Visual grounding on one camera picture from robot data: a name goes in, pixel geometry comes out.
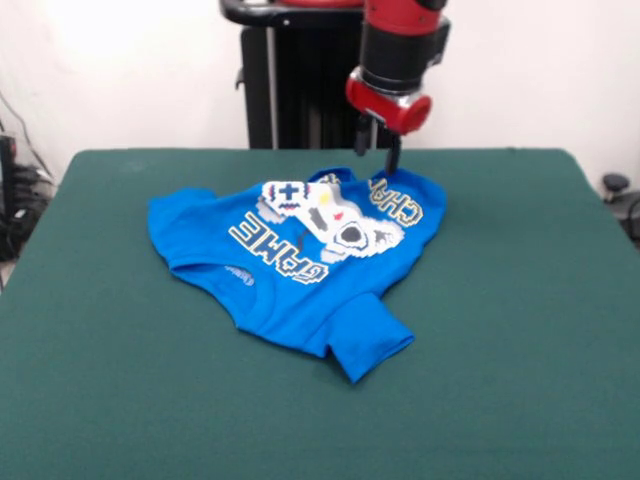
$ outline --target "red part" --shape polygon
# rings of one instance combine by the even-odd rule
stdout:
[[[438,29],[440,12],[416,0],[367,0],[365,20],[379,30],[398,35],[425,35]]]
[[[280,0],[284,5],[309,8],[349,8],[361,7],[364,0]]]
[[[374,113],[384,120],[389,130],[400,135],[418,130],[431,112],[431,98],[426,95],[403,108],[353,77],[347,80],[347,98],[361,113]]]

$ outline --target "black cable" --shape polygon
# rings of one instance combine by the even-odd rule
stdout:
[[[27,142],[27,146],[29,147],[29,150],[31,150],[31,153],[33,153],[33,156],[36,158],[36,161],[40,164],[47,175],[49,175],[49,178],[53,178],[53,175],[51,175],[51,170],[49,170],[49,167],[47,167],[47,164],[44,163],[44,160],[42,160],[42,157],[38,154],[33,144],[31,143],[31,137],[29,137],[29,130],[27,129],[26,122],[20,116],[20,114],[16,112],[15,109],[11,106],[7,98],[2,93],[2,90],[0,90],[0,101],[2,101],[4,106],[7,107],[7,110],[9,110],[9,112],[11,112],[14,117],[16,117],[16,120],[18,120],[18,122],[22,126],[22,134],[24,135],[24,140],[25,142]]]

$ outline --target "shirt sleeve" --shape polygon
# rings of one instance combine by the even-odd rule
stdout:
[[[340,307],[329,318],[328,327],[328,344],[353,383],[414,340],[411,331],[372,293]]]
[[[216,200],[210,190],[186,188],[167,197],[149,202],[148,229],[151,242],[168,262],[193,253],[203,242],[200,231],[208,212],[206,207]]]

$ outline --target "black knob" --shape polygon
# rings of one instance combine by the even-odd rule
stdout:
[[[629,179],[618,173],[610,173],[602,178],[605,188],[611,193],[620,193],[629,187]]]

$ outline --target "black stand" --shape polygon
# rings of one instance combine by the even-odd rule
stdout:
[[[223,14],[247,25],[241,35],[251,148],[353,148],[359,113],[347,102],[358,64],[360,9],[288,7],[221,0]],[[373,146],[389,148],[372,126]]]

